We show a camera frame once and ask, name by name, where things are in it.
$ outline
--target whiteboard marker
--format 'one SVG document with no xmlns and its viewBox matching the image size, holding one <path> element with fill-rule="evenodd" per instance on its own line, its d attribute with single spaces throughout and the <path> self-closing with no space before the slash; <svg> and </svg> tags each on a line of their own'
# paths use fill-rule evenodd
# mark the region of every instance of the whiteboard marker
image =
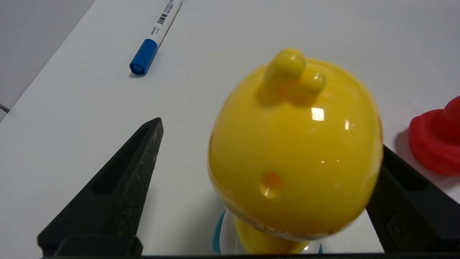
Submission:
<svg viewBox="0 0 460 259">
<path fill-rule="evenodd" d="M 179 8 L 182 6 L 182 0 L 166 0 L 162 9 L 157 12 L 157 20 L 149 36 L 144 40 L 138 52 L 129 64 L 131 72 L 136 75 L 145 75 L 149 70 L 150 64 L 155 57 L 158 48 L 165 37 L 169 26 L 176 17 Z"/>
</svg>

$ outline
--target marker cap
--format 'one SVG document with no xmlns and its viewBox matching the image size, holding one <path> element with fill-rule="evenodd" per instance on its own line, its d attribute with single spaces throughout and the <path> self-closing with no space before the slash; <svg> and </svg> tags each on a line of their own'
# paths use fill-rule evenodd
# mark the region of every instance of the marker cap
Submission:
<svg viewBox="0 0 460 259">
<path fill-rule="evenodd" d="M 131 71 L 135 75 L 145 75 L 149 70 L 157 50 L 158 44 L 151 39 L 146 39 L 132 59 L 131 64 L 129 64 Z"/>
</svg>

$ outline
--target red toy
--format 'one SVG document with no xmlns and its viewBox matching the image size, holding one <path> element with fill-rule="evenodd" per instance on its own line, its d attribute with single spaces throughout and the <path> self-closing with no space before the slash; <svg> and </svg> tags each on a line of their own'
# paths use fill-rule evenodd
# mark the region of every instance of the red toy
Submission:
<svg viewBox="0 0 460 259">
<path fill-rule="evenodd" d="M 460 96 L 444 109 L 413 118 L 409 146 L 414 157 L 429 170 L 460 176 Z"/>
</svg>

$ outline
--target toy ear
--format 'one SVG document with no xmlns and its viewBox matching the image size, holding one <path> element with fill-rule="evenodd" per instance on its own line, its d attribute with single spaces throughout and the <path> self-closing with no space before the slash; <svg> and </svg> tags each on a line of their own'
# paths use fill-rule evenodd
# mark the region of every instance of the toy ear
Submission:
<svg viewBox="0 0 460 259">
<path fill-rule="evenodd" d="M 264 86 L 275 92 L 299 95 L 317 95 L 326 86 L 326 78 L 317 71 L 307 69 L 307 60 L 297 50 L 288 48 L 279 52 L 268 64 Z"/>
<path fill-rule="evenodd" d="M 304 94 L 317 95 L 322 92 L 326 86 L 326 78 L 317 71 L 305 70 L 295 90 Z"/>
<path fill-rule="evenodd" d="M 296 49 L 279 52 L 268 64 L 263 83 L 270 90 L 297 84 L 306 68 L 303 54 Z"/>
</svg>

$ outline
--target toy base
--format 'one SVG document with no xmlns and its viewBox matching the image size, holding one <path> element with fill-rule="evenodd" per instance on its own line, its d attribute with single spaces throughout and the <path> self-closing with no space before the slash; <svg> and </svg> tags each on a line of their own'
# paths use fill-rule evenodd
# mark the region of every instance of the toy base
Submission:
<svg viewBox="0 0 460 259">
<path fill-rule="evenodd" d="M 222 213 L 214 232 L 213 249 L 223 255 L 248 254 L 236 233 L 233 217 L 233 213 L 229 210 L 225 210 L 224 213 Z M 322 253 L 321 243 L 319 241 L 310 241 L 308 246 L 305 247 L 301 253 L 320 254 Z"/>
</svg>

